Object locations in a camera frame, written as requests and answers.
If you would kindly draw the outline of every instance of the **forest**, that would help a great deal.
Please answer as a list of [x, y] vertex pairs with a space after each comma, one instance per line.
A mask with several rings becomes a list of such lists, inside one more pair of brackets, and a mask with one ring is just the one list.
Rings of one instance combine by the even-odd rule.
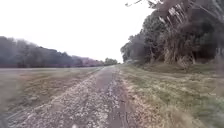
[[124, 61], [189, 66], [223, 59], [223, 0], [147, 1], [154, 11], [121, 48]]
[[25, 40], [0, 37], [0, 68], [96, 67], [113, 64], [117, 64], [114, 59], [98, 61], [70, 56], [65, 52], [43, 48]]

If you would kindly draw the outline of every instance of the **grass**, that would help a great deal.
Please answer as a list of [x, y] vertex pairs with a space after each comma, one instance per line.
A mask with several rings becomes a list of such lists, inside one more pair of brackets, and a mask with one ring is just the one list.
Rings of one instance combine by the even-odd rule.
[[99, 69], [0, 69], [1, 115], [46, 103]]
[[187, 73], [173, 66], [138, 68], [120, 66], [133, 94], [151, 110], [159, 109], [165, 128], [222, 128], [224, 126], [223, 77], [209, 66], [195, 66]]

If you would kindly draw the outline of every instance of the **field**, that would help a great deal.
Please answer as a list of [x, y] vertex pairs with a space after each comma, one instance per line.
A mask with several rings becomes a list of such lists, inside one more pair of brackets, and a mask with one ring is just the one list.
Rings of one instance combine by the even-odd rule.
[[46, 103], [99, 69], [0, 69], [0, 118]]
[[223, 128], [224, 79], [211, 66], [120, 69], [142, 127]]

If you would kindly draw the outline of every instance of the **sky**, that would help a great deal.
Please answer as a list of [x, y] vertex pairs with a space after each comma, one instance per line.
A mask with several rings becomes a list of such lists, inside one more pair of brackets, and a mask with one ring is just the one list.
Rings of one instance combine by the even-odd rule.
[[122, 61], [120, 48], [152, 10], [135, 0], [0, 0], [0, 36], [69, 55]]

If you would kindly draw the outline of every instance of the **gravel path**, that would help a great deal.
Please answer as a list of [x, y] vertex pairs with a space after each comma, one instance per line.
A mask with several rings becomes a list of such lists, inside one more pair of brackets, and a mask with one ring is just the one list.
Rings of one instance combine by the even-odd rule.
[[10, 128], [136, 128], [116, 67], [106, 67], [51, 102], [8, 119]]

